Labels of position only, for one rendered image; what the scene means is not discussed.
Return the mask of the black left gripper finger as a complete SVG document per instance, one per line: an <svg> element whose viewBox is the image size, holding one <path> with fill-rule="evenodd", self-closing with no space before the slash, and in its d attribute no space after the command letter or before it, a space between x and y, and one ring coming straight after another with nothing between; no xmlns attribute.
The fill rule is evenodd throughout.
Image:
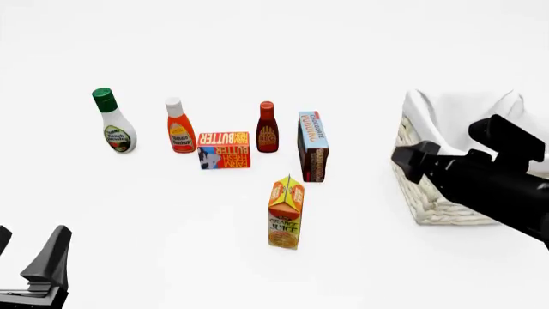
<svg viewBox="0 0 549 309"><path fill-rule="evenodd" d="M5 226L0 225L0 256L3 254L4 250L8 246L11 237L11 231L9 231Z"/></svg>
<svg viewBox="0 0 549 309"><path fill-rule="evenodd" d="M57 226L38 256L21 272L30 285L50 284L68 290L67 262L72 232Z"/></svg>

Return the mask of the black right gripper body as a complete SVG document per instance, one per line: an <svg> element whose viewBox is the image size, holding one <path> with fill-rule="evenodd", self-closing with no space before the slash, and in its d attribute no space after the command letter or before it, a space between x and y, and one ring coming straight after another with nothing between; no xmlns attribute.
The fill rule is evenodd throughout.
<svg viewBox="0 0 549 309"><path fill-rule="evenodd" d="M441 146L431 141L398 146L391 160L400 167L410 182L418 184L426 176L434 185L441 185L446 161L443 156L438 155L440 148Z"/></svg>

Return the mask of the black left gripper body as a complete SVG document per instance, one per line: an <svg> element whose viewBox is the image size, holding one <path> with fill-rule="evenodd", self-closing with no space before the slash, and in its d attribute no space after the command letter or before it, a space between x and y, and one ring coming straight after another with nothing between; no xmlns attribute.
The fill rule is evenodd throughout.
<svg viewBox="0 0 549 309"><path fill-rule="evenodd" d="M38 285L38 290L0 290L0 309L63 309L69 293L60 287Z"/></svg>

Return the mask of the white wicker basket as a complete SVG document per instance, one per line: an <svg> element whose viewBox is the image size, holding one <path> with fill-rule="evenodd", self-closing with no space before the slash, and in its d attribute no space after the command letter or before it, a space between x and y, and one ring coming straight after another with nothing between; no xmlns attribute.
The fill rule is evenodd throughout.
<svg viewBox="0 0 549 309"><path fill-rule="evenodd" d="M405 115L402 115L395 146L411 146L420 141L420 135L413 127L411 121ZM419 184L416 185L406 179L403 171L395 163L391 162L391 166L416 223L423 226L481 226L499 224L485 215L447 200L427 177L423 177ZM549 179L549 154L543 162L532 163L528 169L528 173Z"/></svg>

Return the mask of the white cloth basket liner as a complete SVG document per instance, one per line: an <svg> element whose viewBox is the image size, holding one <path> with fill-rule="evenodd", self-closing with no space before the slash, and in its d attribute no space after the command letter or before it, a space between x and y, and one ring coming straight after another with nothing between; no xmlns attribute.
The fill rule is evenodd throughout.
<svg viewBox="0 0 549 309"><path fill-rule="evenodd" d="M500 115L546 144L544 161L532 161L528 172L549 179L549 116L526 108L521 94L514 90L497 92L428 93L407 92L396 146L410 146L432 141L441 146L439 154L465 155L471 148L496 152L477 143L468 134L468 127L478 120Z"/></svg>

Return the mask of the orange juice carton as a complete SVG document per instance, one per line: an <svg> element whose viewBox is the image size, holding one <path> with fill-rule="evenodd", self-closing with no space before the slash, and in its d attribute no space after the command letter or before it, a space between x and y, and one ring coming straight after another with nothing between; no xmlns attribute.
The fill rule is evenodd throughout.
<svg viewBox="0 0 549 309"><path fill-rule="evenodd" d="M305 188L288 174L274 182L268 201L268 243L298 249Z"/></svg>

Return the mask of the chocolate pudding box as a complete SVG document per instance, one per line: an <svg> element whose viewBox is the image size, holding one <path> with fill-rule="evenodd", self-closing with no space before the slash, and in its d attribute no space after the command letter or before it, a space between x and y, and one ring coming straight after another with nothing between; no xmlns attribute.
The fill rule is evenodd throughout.
<svg viewBox="0 0 549 309"><path fill-rule="evenodd" d="M299 112L297 146L304 182L323 182L329 144L319 112Z"/></svg>

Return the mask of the white ranch dressing bottle green cap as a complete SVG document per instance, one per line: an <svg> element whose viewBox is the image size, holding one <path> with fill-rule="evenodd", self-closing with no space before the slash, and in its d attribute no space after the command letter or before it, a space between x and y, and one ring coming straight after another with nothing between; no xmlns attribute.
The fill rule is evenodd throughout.
<svg viewBox="0 0 549 309"><path fill-rule="evenodd" d="M128 154L137 144L135 128L124 117L109 88L98 88L92 92L94 102L103 119L103 136L109 146L119 154Z"/></svg>

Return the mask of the dark red BBQ sauce bottle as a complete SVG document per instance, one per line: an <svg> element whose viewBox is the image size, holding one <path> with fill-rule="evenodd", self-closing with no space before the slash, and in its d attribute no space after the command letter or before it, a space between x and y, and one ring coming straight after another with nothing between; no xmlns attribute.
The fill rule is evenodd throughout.
<svg viewBox="0 0 549 309"><path fill-rule="evenodd" d="M260 104L260 118L256 128L256 147L262 153L274 153L279 148L279 131L275 120L274 104Z"/></svg>

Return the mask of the orange ketchup bottle white cap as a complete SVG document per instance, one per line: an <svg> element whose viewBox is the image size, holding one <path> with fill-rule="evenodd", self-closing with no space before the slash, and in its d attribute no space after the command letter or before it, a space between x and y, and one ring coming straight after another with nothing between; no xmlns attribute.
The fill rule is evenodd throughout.
<svg viewBox="0 0 549 309"><path fill-rule="evenodd" d="M196 150L196 136L191 122L183 110L178 97L170 97L165 101L168 113L167 130L173 151L179 154L189 154Z"/></svg>

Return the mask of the red butter box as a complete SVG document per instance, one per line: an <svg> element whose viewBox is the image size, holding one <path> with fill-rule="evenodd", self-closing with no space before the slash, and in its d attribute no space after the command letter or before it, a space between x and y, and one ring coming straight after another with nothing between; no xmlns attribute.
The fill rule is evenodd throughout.
<svg viewBox="0 0 549 309"><path fill-rule="evenodd" d="M251 167L250 133L200 133L198 157L201 169Z"/></svg>

